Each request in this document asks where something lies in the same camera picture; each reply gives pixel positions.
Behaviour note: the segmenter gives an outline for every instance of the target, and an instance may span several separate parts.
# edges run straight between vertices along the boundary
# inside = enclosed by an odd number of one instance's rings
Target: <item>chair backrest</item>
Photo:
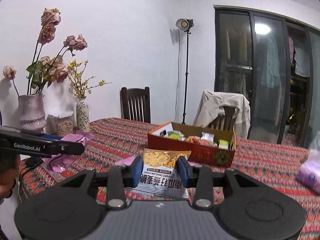
[[[121,102],[124,119],[151,123],[149,87],[145,89],[123,87]]]
[[[230,106],[224,106],[223,108],[225,115],[218,115],[218,117],[214,119],[208,127],[223,131],[233,131],[233,125],[235,124],[236,119],[232,118],[232,116],[236,109]]]

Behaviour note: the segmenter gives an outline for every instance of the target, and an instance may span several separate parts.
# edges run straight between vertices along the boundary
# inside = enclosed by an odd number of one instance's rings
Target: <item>cardboard box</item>
[[[219,149],[189,142],[182,142],[165,137],[160,137],[160,133],[172,130],[182,132],[188,136],[202,136],[202,132],[214,134],[214,141],[218,143],[219,139],[230,141],[229,150]],[[175,122],[168,122],[148,133],[148,148],[167,151],[190,151],[189,161],[211,166],[230,167],[236,149],[236,135],[233,131],[221,131],[210,128],[195,127]]]

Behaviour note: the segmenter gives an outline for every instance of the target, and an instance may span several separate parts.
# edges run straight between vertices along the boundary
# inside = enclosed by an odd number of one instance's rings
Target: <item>tablecloth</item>
[[[27,196],[37,194],[83,169],[96,169],[99,172],[108,171],[115,162],[135,155],[142,155],[147,146],[148,131],[156,125],[130,120],[109,118],[91,123],[93,140],[86,151],[68,170],[63,173],[48,171],[45,164],[28,172],[22,181]],[[237,139],[236,153],[232,167],[267,184],[270,187],[288,195],[299,202],[306,213],[306,223],[300,234],[300,240],[320,239],[320,196],[304,187],[295,180],[299,170],[300,157],[306,149],[275,145],[251,140]],[[21,162],[20,170],[25,167]],[[223,171],[214,167],[213,171]],[[190,198],[194,189],[189,189]],[[104,203],[106,188],[99,188],[97,202]],[[160,199],[126,191],[130,199]],[[221,188],[214,189],[214,202],[223,201]]]

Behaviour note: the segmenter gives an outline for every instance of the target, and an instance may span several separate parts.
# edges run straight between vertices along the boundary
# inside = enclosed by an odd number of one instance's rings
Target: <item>human hand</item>
[[[11,168],[0,174],[0,198],[8,198],[12,194],[15,178],[19,176],[20,155],[16,157],[15,168]]]

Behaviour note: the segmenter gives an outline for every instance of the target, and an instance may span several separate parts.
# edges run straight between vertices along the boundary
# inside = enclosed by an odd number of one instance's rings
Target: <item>purple packet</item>
[[[76,134],[68,134],[61,140],[69,142],[79,142],[82,143],[84,147],[86,147],[92,138],[92,134],[77,131]],[[79,155],[57,154],[52,155],[51,158],[42,158],[42,160],[47,165],[48,170],[61,173],[69,168],[78,157]]]
[[[320,151],[317,149],[309,150],[308,160],[300,166],[296,179],[320,193]]]

